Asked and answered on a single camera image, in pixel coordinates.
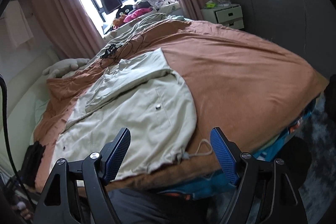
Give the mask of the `cream padded headboard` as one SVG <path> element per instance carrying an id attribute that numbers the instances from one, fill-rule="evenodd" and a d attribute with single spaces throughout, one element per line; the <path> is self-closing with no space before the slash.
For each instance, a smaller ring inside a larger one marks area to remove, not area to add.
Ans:
<path id="1" fill-rule="evenodd" d="M 42 71 L 58 61 L 54 51 L 45 51 L 22 69 L 7 85 L 9 141 L 17 168 L 22 165 L 36 125 L 35 102 L 49 98 L 46 77 L 42 75 Z"/>

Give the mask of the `left pink curtain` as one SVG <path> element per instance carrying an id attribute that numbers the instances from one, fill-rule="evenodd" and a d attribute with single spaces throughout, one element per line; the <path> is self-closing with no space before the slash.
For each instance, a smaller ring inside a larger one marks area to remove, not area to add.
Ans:
<path id="1" fill-rule="evenodd" d="M 29 0 L 42 30 L 61 58 L 93 58 L 105 41 L 80 0 Z"/>

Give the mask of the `brown bed blanket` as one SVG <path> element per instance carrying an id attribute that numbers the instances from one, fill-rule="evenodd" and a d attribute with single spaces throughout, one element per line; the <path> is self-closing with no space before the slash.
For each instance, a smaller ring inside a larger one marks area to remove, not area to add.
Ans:
<path id="1" fill-rule="evenodd" d="M 46 146 L 35 179 L 41 192 L 56 161 L 56 141 L 77 100 L 121 60 L 161 49 L 168 65 L 186 82 L 194 100 L 197 124 L 187 145 L 188 160 L 160 167 L 108 185 L 150 189 L 171 186 L 219 169 L 207 148 L 212 128 L 220 127 L 241 150 L 264 147 L 297 118 L 327 86 L 306 60 L 258 36 L 207 21 L 165 20 L 121 42 L 108 59 L 95 56 L 63 79 L 50 79 L 50 101 L 34 132 Z"/>

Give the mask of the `light green pillow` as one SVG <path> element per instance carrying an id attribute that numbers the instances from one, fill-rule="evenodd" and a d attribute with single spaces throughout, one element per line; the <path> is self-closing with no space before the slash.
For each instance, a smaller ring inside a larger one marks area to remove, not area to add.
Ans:
<path id="1" fill-rule="evenodd" d="M 46 111 L 49 100 L 37 100 L 35 102 L 35 121 L 38 123 Z"/>

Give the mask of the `white bedside drawer cabinet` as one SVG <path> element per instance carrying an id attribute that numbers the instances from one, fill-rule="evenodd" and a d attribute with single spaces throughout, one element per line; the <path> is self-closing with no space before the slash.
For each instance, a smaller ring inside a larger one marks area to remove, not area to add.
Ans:
<path id="1" fill-rule="evenodd" d="M 230 4 L 226 7 L 216 7 L 212 9 L 201 9 L 202 17 L 205 21 L 213 24 L 241 30 L 244 28 L 242 8 L 238 4 Z"/>

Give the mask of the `grey plush toy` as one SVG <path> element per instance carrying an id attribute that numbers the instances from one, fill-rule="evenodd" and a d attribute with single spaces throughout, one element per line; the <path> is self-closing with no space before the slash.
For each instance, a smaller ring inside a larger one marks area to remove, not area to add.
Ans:
<path id="1" fill-rule="evenodd" d="M 48 76 L 49 79 L 60 78 L 69 72 L 76 71 L 80 67 L 86 65 L 89 59 L 64 59 L 42 71 L 42 75 Z"/>

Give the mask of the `pink cloth on sill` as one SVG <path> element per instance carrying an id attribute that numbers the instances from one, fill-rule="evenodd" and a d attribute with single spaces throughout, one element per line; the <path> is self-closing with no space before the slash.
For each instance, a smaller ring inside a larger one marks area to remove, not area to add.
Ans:
<path id="1" fill-rule="evenodd" d="M 135 10 L 133 13 L 128 14 L 125 19 L 123 20 L 124 23 L 128 23 L 136 18 L 138 18 L 139 16 L 145 15 L 149 12 L 151 12 L 153 9 L 151 7 L 148 8 L 141 8 L 138 10 Z"/>

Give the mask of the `cream white zip jacket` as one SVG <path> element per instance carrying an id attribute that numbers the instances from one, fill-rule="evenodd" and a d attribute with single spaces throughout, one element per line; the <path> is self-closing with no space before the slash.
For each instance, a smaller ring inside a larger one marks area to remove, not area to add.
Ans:
<path id="1" fill-rule="evenodd" d="M 52 160 L 85 159 L 128 128 L 130 146 L 116 178 L 150 174 L 191 154 L 197 114 L 189 87 L 161 49 L 121 60 L 77 100 Z"/>

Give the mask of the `dark grey wardrobe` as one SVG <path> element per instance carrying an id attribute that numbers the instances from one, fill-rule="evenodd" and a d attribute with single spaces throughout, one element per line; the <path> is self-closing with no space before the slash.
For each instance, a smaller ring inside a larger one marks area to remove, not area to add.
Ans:
<path id="1" fill-rule="evenodd" d="M 330 0 L 231 0 L 246 32 L 290 50 L 326 78 L 335 74 L 335 8 Z"/>

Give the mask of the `cream hanging towel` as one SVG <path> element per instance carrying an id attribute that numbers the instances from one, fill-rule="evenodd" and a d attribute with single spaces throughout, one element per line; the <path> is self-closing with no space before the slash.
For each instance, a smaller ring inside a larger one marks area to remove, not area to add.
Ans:
<path id="1" fill-rule="evenodd" d="M 11 1 L 5 8 L 5 24 L 9 40 L 14 48 L 32 43 L 34 35 L 18 1 Z"/>

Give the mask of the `blue cartoon bed sheet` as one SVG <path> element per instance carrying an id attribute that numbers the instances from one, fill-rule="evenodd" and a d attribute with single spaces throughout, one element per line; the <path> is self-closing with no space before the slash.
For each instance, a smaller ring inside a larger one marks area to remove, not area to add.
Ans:
<path id="1" fill-rule="evenodd" d="M 271 161 L 311 116 L 318 101 L 318 97 L 315 97 L 290 125 L 268 144 L 256 151 L 253 156 L 258 160 Z M 164 196 L 180 197 L 184 200 L 198 200 L 228 192 L 233 188 L 234 186 L 230 184 L 222 170 L 217 170 L 211 174 L 165 188 L 160 193 Z"/>

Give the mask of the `black clothes on bed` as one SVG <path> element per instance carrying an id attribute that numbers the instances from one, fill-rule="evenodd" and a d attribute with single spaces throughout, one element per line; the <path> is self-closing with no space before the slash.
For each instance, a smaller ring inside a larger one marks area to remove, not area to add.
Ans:
<path id="1" fill-rule="evenodd" d="M 35 188 L 35 179 L 45 148 L 46 146 L 41 145 L 39 141 L 36 141 L 34 144 L 29 145 L 26 150 L 20 176 L 23 183 L 30 188 Z"/>

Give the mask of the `black penguin plush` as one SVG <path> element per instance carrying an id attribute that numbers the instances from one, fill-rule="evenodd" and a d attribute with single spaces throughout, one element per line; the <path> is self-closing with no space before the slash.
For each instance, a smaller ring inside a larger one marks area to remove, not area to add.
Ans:
<path id="1" fill-rule="evenodd" d="M 125 5 L 118 9 L 116 13 L 116 18 L 119 18 L 122 15 L 128 15 L 131 11 L 133 11 L 133 5 Z"/>

